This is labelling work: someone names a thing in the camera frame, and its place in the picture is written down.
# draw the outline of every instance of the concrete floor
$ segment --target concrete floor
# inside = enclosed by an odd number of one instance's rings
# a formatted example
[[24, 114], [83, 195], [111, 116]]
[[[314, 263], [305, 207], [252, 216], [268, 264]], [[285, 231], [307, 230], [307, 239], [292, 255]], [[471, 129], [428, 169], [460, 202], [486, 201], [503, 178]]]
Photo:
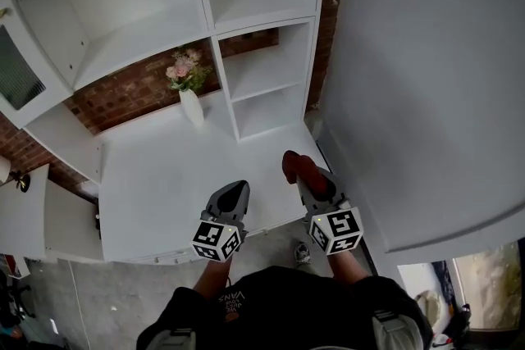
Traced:
[[[314, 270], [331, 276], [326, 257], [297, 221], [247, 238], [234, 255], [232, 283], [271, 265], [294, 266], [293, 249], [300, 240], [310, 247]], [[354, 255], [369, 270], [361, 248]], [[28, 281], [37, 318], [23, 329], [31, 339], [60, 344], [62, 338], [53, 333], [53, 319], [59, 334], [75, 350], [134, 349], [140, 332], [159, 317], [173, 291], [193, 287], [205, 265], [205, 261], [178, 266], [31, 263]]]

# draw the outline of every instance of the white door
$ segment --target white door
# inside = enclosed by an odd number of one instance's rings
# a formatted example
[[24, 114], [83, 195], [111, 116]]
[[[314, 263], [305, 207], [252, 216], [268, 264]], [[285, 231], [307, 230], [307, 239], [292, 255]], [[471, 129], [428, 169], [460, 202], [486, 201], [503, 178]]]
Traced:
[[18, 128], [72, 91], [33, 38], [16, 0], [0, 0], [0, 111]]

